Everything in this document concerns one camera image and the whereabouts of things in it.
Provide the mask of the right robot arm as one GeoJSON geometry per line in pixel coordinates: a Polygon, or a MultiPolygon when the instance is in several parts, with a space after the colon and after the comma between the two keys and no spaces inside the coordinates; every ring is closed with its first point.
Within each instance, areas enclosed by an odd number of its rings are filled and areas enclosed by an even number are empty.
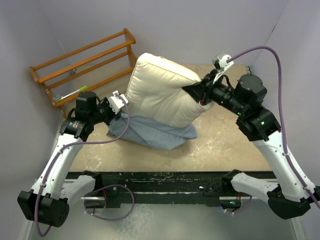
{"type": "Polygon", "coordinates": [[[244,193],[268,204],[281,219],[300,217],[308,212],[313,201],[319,202],[320,188],[314,185],[283,142],[284,130],[275,115],[262,103],[267,89],[262,80],[253,74],[244,74],[235,87],[223,84],[224,74],[214,81],[216,70],[205,78],[182,89],[202,106],[216,103],[237,115],[238,129],[262,153],[271,167],[277,182],[254,178],[243,171],[232,170],[222,177],[222,190],[228,196],[244,193]]]}

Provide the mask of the grey striped pillowcase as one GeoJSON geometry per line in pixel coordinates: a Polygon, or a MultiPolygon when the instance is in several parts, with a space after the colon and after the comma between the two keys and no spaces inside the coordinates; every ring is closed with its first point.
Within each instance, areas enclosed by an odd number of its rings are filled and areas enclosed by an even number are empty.
{"type": "Polygon", "coordinates": [[[192,124],[186,127],[173,127],[150,118],[127,115],[124,112],[110,122],[107,135],[119,136],[127,123],[129,127],[122,138],[152,149],[172,150],[198,137],[197,130],[192,124]]]}

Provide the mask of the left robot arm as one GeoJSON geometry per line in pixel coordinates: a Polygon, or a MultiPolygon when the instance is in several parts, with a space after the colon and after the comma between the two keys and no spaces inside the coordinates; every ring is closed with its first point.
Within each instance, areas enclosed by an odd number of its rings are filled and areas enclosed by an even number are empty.
{"type": "Polygon", "coordinates": [[[101,194],[103,182],[99,173],[85,171],[67,186],[64,182],[94,126],[109,125],[127,105],[127,98],[118,91],[103,99],[92,91],[78,95],[75,108],[60,127],[55,149],[45,169],[30,190],[21,191],[17,197],[27,220],[58,228],[66,221],[70,208],[82,197],[88,193],[91,196],[101,194]]]}

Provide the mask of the cream pillow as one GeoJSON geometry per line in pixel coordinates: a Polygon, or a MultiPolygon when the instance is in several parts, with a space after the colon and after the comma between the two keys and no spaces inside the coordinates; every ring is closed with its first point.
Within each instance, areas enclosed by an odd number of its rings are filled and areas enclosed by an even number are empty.
{"type": "Polygon", "coordinates": [[[194,71],[161,56],[143,53],[137,58],[126,90],[129,111],[176,128],[191,124],[214,102],[200,105],[184,87],[201,82],[194,71]]]}

